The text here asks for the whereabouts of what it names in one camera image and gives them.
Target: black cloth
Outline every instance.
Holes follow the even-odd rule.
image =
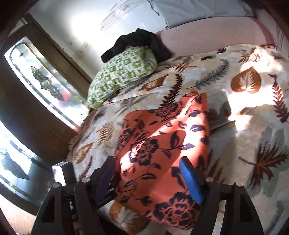
[[[114,56],[122,53],[127,46],[148,46],[152,50],[158,63],[163,62],[172,56],[162,41],[154,33],[143,29],[137,29],[133,33],[120,36],[114,46],[101,56],[102,61],[108,62]]]

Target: metal bolt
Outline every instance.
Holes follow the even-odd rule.
[[[243,186],[243,183],[242,183],[241,181],[237,181],[237,182],[236,182],[236,185],[237,185],[238,187],[242,187],[242,186]]]
[[[212,183],[212,182],[214,181],[214,179],[213,179],[212,177],[207,177],[207,178],[206,178],[206,181],[207,181],[208,183]]]
[[[87,183],[90,181],[90,178],[89,177],[84,177],[82,180],[81,180],[83,183]]]
[[[59,182],[56,182],[52,185],[53,188],[58,188],[59,186],[61,185],[61,183]]]

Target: orange floral fabric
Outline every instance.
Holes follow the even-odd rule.
[[[195,167],[207,163],[207,116],[206,95],[191,93],[165,107],[128,113],[115,151],[116,201],[156,222],[192,228],[200,206],[188,192],[179,160],[187,156]]]

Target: blue gripper pad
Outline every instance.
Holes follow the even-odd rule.
[[[192,199],[196,201],[199,205],[202,204],[203,197],[201,194],[200,186],[195,179],[194,173],[182,159],[180,159],[179,167]]]

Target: bedspread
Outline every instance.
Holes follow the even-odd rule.
[[[125,114],[170,105],[189,92],[206,93],[211,135],[205,175],[227,184],[242,181],[265,234],[277,234],[289,216],[288,82],[288,59],[267,45],[169,59],[142,84],[94,111],[68,160],[78,180],[90,176],[114,154]],[[214,234],[223,211],[221,203]],[[149,221],[115,201],[99,212],[129,234],[190,233]]]

